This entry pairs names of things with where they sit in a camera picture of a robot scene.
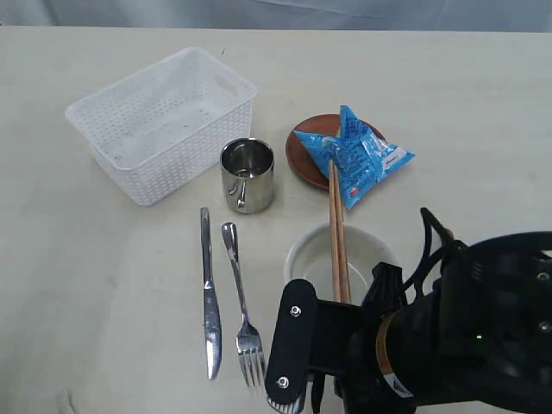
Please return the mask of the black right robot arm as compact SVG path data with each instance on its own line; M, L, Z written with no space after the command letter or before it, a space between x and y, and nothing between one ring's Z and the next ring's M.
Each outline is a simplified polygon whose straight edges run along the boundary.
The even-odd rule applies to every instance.
M465 401L550 412L551 234L450 244L433 290L396 309L369 306L349 349L348 413Z

